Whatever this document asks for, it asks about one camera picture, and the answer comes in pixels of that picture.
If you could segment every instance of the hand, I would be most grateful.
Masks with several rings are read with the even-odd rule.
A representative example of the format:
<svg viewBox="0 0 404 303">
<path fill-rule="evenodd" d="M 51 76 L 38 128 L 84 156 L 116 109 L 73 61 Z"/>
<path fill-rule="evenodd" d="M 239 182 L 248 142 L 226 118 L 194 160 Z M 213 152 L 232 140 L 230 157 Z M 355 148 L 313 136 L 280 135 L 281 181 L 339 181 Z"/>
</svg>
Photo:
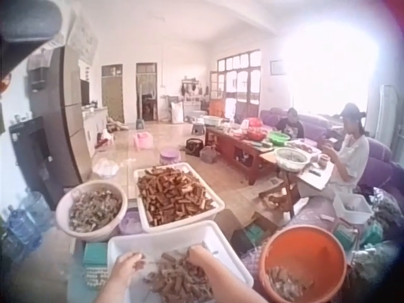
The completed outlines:
<svg viewBox="0 0 404 303">
<path fill-rule="evenodd" d="M 205 263 L 205 261 L 209 260 L 211 257 L 213 257 L 212 253 L 202 245 L 191 246 L 188 249 L 187 260 L 193 265 L 202 267 L 203 263 Z"/>
<path fill-rule="evenodd" d="M 335 163 L 335 160 L 338 158 L 338 155 L 337 155 L 335 149 L 328 145 L 323 146 L 323 153 L 325 153 L 327 156 L 329 156 L 331 159 L 331 162 L 333 162 L 333 163 Z"/>
<path fill-rule="evenodd" d="M 128 287 L 132 276 L 145 265 L 143 255 L 138 252 L 127 252 L 116 259 L 109 281 Z"/>
</svg>

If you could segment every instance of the sunlight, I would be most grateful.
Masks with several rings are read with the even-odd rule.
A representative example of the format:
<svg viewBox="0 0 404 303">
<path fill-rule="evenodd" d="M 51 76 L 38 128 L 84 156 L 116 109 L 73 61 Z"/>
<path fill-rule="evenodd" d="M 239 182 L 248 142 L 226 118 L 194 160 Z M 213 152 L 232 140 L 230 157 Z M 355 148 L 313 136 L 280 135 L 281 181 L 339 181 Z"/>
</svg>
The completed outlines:
<svg viewBox="0 0 404 303">
<path fill-rule="evenodd" d="M 284 45 L 293 106 L 300 112 L 333 115 L 352 102 L 367 110 L 369 80 L 378 47 L 343 23 L 306 25 Z"/>
</svg>

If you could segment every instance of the purple stool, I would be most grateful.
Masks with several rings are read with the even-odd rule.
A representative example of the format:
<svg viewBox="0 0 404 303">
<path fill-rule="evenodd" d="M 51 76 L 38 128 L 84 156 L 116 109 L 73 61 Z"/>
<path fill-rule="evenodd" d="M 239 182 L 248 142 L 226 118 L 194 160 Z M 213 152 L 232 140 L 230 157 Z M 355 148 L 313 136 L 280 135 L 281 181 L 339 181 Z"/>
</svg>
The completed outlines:
<svg viewBox="0 0 404 303">
<path fill-rule="evenodd" d="M 160 165 L 170 165 L 181 161 L 181 153 L 175 148 L 166 148 L 160 152 Z"/>
</svg>

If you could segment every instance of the plastic stool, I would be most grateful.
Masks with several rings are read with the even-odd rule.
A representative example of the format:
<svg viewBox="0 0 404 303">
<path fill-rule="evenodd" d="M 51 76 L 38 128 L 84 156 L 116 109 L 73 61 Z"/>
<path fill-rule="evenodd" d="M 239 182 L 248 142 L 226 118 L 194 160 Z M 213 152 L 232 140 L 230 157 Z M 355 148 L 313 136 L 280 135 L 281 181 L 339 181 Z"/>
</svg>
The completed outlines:
<svg viewBox="0 0 404 303">
<path fill-rule="evenodd" d="M 145 121 L 143 119 L 136 120 L 136 129 L 145 129 Z"/>
<path fill-rule="evenodd" d="M 200 123 L 193 124 L 191 134 L 195 134 L 196 136 L 201 136 L 205 134 L 204 125 Z"/>
<path fill-rule="evenodd" d="M 175 148 L 166 148 L 160 152 L 160 165 L 176 164 L 181 161 L 181 153 Z"/>
</svg>

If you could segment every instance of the wall picture frame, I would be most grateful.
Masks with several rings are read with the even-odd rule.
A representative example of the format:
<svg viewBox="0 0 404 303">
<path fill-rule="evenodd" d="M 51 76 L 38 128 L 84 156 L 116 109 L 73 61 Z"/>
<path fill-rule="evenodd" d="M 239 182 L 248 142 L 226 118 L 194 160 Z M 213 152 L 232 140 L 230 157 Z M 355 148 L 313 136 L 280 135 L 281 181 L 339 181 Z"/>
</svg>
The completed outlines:
<svg viewBox="0 0 404 303">
<path fill-rule="evenodd" d="M 270 64 L 272 76 L 281 76 L 286 74 L 285 64 L 282 60 L 271 61 Z"/>
</svg>

